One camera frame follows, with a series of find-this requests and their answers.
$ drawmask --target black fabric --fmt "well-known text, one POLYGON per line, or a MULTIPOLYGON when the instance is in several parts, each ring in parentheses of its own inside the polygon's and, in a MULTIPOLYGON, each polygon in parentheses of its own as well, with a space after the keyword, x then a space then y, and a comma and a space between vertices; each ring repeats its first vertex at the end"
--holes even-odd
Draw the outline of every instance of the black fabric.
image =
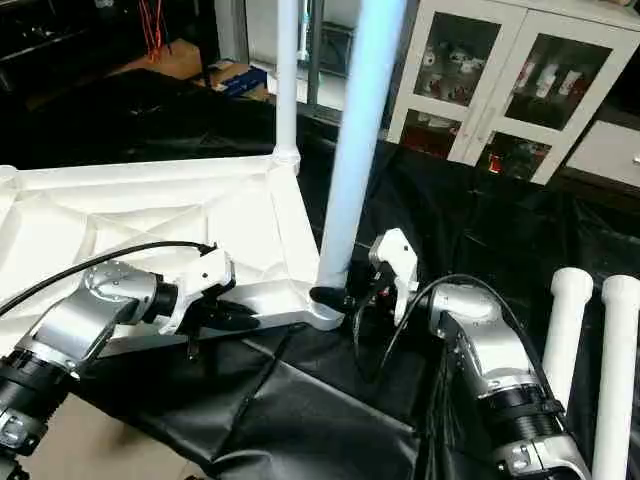
MULTIPOLYGON (((19 168, 264 153, 274 110, 230 101, 150 73, 113 77, 29 119, 34 141, 14 145, 19 168)), ((336 130, 299 120, 299 175, 319 240, 336 130)), ((593 455, 602 351, 602 281, 640 273, 640 222, 560 190, 486 175, 381 142, 354 254, 362 290, 368 245, 400 227, 420 279, 476 275, 500 291, 542 353, 563 266, 589 271, 588 304, 569 405, 587 462, 593 455)), ((377 361, 389 326, 372 325, 365 358, 377 361)), ((358 376, 348 323, 205 341, 198 363, 184 346, 100 360, 77 390, 200 464, 213 478, 491 479, 488 439, 443 346, 416 316, 379 384, 358 376)), ((640 393, 633 430, 638 434, 640 393)), ((630 478, 640 479, 632 443, 630 478)))

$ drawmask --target white pvc pipe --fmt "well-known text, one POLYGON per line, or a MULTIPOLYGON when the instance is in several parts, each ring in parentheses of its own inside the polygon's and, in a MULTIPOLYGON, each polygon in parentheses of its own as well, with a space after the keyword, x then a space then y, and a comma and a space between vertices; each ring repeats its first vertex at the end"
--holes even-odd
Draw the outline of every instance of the white pvc pipe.
POLYGON ((298 73, 298 0, 278 0, 278 98, 276 147, 281 163, 300 160, 296 146, 296 90, 298 73))
POLYGON ((360 222, 406 0, 362 2, 331 178, 318 285, 341 288, 360 222))
POLYGON ((593 457, 594 480, 625 480, 636 374, 640 282, 626 275, 602 286, 604 346, 593 457))
POLYGON ((569 405, 584 307, 591 298, 593 280, 579 268, 562 268, 553 275, 553 307, 542 360, 551 390, 566 409, 569 405))

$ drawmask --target red wires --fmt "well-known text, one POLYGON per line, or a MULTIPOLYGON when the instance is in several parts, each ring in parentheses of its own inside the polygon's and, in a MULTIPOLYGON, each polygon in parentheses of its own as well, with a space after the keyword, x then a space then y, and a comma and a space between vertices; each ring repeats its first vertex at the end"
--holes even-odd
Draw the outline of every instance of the red wires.
POLYGON ((138 0, 138 10, 144 41, 147 44, 147 55, 155 62, 160 58, 160 50, 165 44, 167 26, 162 13, 162 0, 155 0, 155 5, 153 2, 154 0, 138 0))

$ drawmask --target glass cabinet door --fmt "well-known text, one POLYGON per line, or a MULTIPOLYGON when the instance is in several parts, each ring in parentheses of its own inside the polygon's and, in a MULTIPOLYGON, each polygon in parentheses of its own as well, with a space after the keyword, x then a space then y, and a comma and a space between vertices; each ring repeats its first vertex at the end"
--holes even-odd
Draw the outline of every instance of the glass cabinet door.
POLYGON ((499 32, 496 23, 436 12, 414 93, 469 106, 499 32))
POLYGON ((635 32, 528 12, 465 163, 546 183, 637 46, 635 32))
POLYGON ((611 48, 540 34, 513 86, 505 116, 562 130, 611 48))
POLYGON ((423 0, 388 140, 462 161, 525 13, 483 0, 423 0))

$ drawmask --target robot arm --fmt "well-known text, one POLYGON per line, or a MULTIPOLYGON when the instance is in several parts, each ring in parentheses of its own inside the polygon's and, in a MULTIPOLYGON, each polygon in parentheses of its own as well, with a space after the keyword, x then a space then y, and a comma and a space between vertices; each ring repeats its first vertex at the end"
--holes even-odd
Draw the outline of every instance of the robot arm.
POLYGON ((0 479, 28 478, 15 456, 33 453, 70 382, 96 359, 116 325, 147 322, 175 333, 203 292, 219 295, 234 284, 221 249, 171 283, 118 261, 85 271, 79 288, 51 306, 0 363, 0 479))
MULTIPOLYGON (((379 237, 369 256, 374 264, 387 262, 396 274, 397 325, 398 309, 406 309, 406 292, 415 296, 407 279, 415 280, 417 257, 399 229, 379 237), (405 285, 410 288, 401 291, 405 285)), ((494 295, 475 285, 440 283, 418 306, 427 311, 429 331, 457 357, 489 433, 498 471, 506 478, 590 480, 577 445, 559 421, 562 406, 545 395, 494 295)))

